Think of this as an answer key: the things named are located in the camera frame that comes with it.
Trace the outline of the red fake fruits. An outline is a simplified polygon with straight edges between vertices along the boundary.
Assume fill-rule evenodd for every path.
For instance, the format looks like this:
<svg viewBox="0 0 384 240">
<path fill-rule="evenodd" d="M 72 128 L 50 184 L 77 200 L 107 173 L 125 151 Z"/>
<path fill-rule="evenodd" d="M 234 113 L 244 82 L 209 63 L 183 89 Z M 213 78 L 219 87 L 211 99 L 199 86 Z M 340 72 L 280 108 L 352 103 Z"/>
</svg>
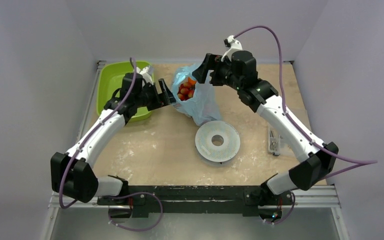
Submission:
<svg viewBox="0 0 384 240">
<path fill-rule="evenodd" d="M 177 97 L 181 102 L 187 101 L 194 97 L 196 89 L 196 81 L 191 77 L 186 77 L 185 80 L 182 80 L 177 91 Z"/>
</svg>

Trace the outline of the blue plastic bag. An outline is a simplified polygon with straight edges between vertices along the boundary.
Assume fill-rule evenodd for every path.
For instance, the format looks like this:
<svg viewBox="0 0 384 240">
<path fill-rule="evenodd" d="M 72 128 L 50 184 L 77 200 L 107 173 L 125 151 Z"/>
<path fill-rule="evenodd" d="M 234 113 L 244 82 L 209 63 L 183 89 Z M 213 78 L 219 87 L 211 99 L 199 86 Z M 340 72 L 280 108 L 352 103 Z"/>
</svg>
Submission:
<svg viewBox="0 0 384 240">
<path fill-rule="evenodd" d="M 198 68 L 197 64 L 181 66 L 174 72 L 170 90 L 174 94 L 174 108 L 191 117 L 197 126 L 201 126 L 210 121 L 220 121 L 222 119 L 218 104 L 216 103 L 215 88 L 209 83 L 209 77 L 205 83 L 196 83 L 193 97 L 181 100 L 181 84 L 187 83 L 189 79 L 195 80 L 192 72 Z"/>
</svg>

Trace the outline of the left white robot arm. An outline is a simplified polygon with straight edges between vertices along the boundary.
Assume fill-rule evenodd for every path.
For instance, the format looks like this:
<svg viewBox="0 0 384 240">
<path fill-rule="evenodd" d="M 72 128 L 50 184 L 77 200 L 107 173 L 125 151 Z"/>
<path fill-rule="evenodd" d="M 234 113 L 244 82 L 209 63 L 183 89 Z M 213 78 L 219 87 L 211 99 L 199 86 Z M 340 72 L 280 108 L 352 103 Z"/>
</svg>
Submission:
<svg viewBox="0 0 384 240">
<path fill-rule="evenodd" d="M 105 103 L 100 116 L 87 133 L 63 153 L 50 159 L 51 188 L 60 197 L 88 203 L 94 197 L 110 197 L 118 205 L 129 199 L 128 181 L 114 175 L 96 177 L 93 166 L 113 136 L 137 113 L 139 108 L 156 110 L 175 103 L 165 80 L 155 83 L 145 73 L 126 73 L 121 87 Z"/>
</svg>

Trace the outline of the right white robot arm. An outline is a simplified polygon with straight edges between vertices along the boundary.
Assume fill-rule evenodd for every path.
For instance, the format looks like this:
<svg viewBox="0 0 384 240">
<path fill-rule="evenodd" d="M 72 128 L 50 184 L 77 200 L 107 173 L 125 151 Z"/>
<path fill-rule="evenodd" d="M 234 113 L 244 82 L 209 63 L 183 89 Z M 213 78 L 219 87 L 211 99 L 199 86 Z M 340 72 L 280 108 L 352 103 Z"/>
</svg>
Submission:
<svg viewBox="0 0 384 240">
<path fill-rule="evenodd" d="M 264 202 L 272 204 L 282 193 L 290 190 L 306 191 L 333 170 L 336 158 L 327 152 L 337 154 L 338 146 L 334 142 L 325 143 L 311 134 L 283 106 L 282 97 L 275 87 L 258 77 L 257 61 L 251 52 L 236 51 L 230 60 L 208 53 L 192 76 L 200 84 L 209 77 L 213 86 L 229 86 L 236 90 L 241 102 L 277 130 L 299 161 L 287 172 L 276 174 L 261 184 L 260 196 Z"/>
</svg>

